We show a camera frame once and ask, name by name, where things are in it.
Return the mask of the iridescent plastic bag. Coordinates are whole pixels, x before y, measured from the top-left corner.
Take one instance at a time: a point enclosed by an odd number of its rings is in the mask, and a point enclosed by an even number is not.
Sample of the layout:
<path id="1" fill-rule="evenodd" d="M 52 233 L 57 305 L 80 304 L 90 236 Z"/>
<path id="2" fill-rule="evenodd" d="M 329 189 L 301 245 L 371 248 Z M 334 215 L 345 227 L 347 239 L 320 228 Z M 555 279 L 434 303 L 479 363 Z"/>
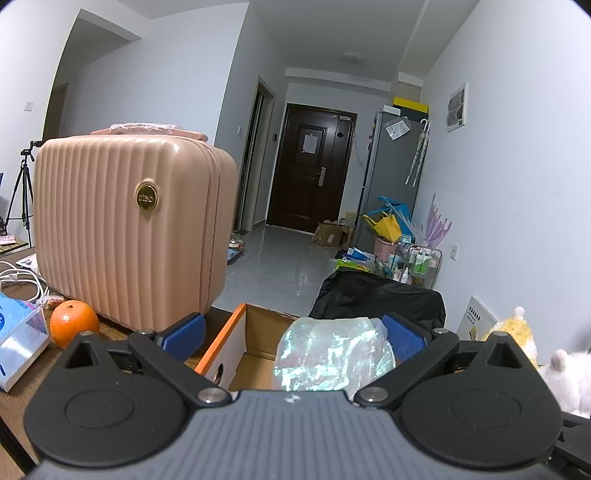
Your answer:
<path id="1" fill-rule="evenodd" d="M 352 398 L 394 368 L 394 351 L 380 319 L 301 317 L 277 344 L 271 388 L 344 391 Z"/>

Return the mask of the white alpaca plush toy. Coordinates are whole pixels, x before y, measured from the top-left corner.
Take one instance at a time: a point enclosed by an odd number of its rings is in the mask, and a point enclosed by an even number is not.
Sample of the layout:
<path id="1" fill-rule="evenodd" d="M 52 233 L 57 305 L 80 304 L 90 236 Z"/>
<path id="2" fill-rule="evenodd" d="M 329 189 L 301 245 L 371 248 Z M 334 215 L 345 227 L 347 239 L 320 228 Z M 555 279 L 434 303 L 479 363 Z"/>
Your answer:
<path id="1" fill-rule="evenodd" d="M 591 367 L 588 352 L 556 350 L 539 373 L 563 412 L 590 418 Z"/>

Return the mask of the orange cardboard box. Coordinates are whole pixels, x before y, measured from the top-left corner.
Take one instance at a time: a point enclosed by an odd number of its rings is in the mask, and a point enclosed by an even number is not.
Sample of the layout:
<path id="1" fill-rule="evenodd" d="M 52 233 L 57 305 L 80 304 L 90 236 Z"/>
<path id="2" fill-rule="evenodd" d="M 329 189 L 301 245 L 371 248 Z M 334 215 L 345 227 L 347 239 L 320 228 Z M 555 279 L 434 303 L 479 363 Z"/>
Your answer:
<path id="1" fill-rule="evenodd" d="M 242 303 L 194 371 L 228 391 L 272 390 L 277 346 L 297 316 Z"/>

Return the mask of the black bag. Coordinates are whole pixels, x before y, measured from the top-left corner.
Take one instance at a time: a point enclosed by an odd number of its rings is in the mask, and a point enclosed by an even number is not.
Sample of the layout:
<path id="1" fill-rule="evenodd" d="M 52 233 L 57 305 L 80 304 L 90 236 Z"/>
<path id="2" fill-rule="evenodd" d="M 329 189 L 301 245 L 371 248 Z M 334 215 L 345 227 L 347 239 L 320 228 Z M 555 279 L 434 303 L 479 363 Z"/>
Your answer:
<path id="1" fill-rule="evenodd" d="M 382 319 L 391 313 L 425 330 L 443 328 L 446 322 L 444 300 L 439 292 L 346 268 L 325 278 L 308 316 Z"/>

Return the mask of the yellow plush toy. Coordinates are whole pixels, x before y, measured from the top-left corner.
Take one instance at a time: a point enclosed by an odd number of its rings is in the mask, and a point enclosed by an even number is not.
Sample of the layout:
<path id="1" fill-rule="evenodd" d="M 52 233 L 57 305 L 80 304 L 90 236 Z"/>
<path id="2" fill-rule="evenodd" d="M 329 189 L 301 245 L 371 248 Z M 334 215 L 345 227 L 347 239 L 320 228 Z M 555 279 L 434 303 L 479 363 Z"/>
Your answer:
<path id="1" fill-rule="evenodd" d="M 482 338 L 487 340 L 490 335 L 496 332 L 504 332 L 512 336 L 521 347 L 531 363 L 538 367 L 538 349 L 534 340 L 533 332 L 525 319 L 525 309 L 517 306 L 511 317 L 498 321 Z"/>

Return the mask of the yellow bag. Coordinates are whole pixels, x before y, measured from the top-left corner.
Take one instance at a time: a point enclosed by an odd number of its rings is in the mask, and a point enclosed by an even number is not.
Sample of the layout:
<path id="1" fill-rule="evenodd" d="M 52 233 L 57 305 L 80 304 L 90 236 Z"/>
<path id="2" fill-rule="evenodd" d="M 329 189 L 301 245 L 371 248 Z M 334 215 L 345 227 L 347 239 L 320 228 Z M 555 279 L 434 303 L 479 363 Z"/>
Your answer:
<path id="1" fill-rule="evenodd" d="M 363 215 L 363 220 L 377 236 L 390 243 L 398 242 L 402 235 L 398 220 L 392 215 L 384 215 L 379 221 L 375 221 L 369 215 Z"/>

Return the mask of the orange fruit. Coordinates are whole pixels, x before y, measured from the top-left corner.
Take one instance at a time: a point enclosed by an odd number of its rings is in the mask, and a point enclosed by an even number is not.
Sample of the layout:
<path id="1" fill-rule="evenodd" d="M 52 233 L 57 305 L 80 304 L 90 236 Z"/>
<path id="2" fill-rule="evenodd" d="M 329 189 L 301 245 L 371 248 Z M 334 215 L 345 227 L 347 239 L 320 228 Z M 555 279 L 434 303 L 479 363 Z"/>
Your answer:
<path id="1" fill-rule="evenodd" d="M 84 331 L 99 333 L 99 320 L 95 311 L 79 300 L 66 300 L 59 304 L 49 319 L 53 342 L 65 349 L 74 337 Z"/>

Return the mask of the pink ribbed suitcase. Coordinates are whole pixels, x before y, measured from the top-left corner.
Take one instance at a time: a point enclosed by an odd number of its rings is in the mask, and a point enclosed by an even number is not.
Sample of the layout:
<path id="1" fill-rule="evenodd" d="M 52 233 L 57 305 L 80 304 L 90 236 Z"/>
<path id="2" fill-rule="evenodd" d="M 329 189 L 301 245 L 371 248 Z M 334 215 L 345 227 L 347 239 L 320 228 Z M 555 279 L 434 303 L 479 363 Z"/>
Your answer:
<path id="1" fill-rule="evenodd" d="M 205 313 L 224 287 L 238 167 L 193 132 L 51 139 L 33 229 L 48 285 L 129 329 Z"/>

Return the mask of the brown cardboard box on floor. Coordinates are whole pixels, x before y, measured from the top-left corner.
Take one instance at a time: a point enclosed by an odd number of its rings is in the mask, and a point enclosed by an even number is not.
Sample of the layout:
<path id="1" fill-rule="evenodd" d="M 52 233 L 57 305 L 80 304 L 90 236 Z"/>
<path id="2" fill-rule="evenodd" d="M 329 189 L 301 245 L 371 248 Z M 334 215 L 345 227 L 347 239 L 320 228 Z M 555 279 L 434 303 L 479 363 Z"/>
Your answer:
<path id="1" fill-rule="evenodd" d="M 318 224 L 311 242 L 322 247 L 348 249 L 352 234 L 353 228 L 348 225 L 325 222 Z"/>

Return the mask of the blue tissue pack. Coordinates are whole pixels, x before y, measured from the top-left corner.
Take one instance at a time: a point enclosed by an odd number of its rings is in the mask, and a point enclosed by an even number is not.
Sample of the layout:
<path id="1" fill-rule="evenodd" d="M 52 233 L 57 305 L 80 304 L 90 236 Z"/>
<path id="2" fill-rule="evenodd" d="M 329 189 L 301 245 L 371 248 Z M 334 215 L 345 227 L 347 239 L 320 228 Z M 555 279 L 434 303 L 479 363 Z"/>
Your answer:
<path id="1" fill-rule="evenodd" d="M 40 306 L 1 294 L 0 385 L 9 392 L 50 343 Z"/>

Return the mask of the dark brown entrance door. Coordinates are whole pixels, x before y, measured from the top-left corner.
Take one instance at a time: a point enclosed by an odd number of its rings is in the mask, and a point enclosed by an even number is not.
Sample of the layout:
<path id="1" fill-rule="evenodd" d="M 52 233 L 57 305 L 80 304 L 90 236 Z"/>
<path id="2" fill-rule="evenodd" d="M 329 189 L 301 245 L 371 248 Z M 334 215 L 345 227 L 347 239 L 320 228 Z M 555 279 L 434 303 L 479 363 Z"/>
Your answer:
<path id="1" fill-rule="evenodd" d="M 356 114 L 287 104 L 266 223 L 312 233 L 339 218 Z"/>

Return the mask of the white umbrella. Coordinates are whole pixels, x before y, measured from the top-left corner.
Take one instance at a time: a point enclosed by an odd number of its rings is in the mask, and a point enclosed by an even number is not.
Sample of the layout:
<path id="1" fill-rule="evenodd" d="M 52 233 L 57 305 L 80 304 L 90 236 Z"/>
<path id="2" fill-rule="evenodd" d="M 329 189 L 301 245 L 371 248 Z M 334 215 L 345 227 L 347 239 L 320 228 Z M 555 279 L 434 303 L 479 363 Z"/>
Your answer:
<path id="1" fill-rule="evenodd" d="M 415 151 L 415 155 L 413 161 L 411 163 L 410 170 L 408 172 L 405 184 L 408 185 L 412 183 L 412 186 L 415 187 L 418 184 L 419 175 L 421 172 L 422 164 L 427 152 L 428 143 L 429 143 L 429 135 L 431 129 L 431 122 L 428 119 L 423 119 L 421 121 L 422 124 L 422 131 L 419 136 L 418 145 Z"/>

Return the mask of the grey refrigerator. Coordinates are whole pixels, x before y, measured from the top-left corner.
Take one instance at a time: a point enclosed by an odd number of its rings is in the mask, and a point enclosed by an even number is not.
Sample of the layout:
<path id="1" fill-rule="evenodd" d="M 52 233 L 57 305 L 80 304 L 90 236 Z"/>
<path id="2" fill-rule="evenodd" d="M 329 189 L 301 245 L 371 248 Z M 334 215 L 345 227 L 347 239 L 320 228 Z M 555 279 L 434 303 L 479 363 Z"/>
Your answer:
<path id="1" fill-rule="evenodd" d="M 406 107 L 384 106 L 375 115 L 370 134 L 366 171 L 356 212 L 355 234 L 352 245 L 363 251 L 374 249 L 373 230 L 363 220 L 383 207 L 379 196 L 386 196 L 406 205 L 412 214 L 419 183 L 413 179 L 406 184 L 420 135 L 429 118 L 427 113 Z"/>

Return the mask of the yellow box on refrigerator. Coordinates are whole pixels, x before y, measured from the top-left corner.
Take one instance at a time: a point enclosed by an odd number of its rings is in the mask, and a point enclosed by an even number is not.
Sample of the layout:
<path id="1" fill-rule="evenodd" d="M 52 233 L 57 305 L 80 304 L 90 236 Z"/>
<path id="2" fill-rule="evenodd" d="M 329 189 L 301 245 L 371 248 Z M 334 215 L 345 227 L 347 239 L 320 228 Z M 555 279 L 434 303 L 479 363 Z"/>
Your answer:
<path id="1" fill-rule="evenodd" d="M 397 107 L 401 110 L 409 110 L 426 115 L 428 115 L 430 111 L 430 107 L 428 105 L 402 97 L 394 97 L 392 104 L 394 107 Z"/>

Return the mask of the white wall panel box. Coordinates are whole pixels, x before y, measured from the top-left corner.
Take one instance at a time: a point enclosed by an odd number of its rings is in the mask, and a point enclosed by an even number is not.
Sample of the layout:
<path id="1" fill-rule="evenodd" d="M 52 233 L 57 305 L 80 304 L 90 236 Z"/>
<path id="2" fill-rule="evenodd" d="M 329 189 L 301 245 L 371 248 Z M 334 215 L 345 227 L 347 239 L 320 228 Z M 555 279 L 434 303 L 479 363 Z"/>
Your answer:
<path id="1" fill-rule="evenodd" d="M 467 123 L 468 90 L 469 84 L 464 83 L 449 99 L 446 117 L 448 133 L 464 127 Z"/>

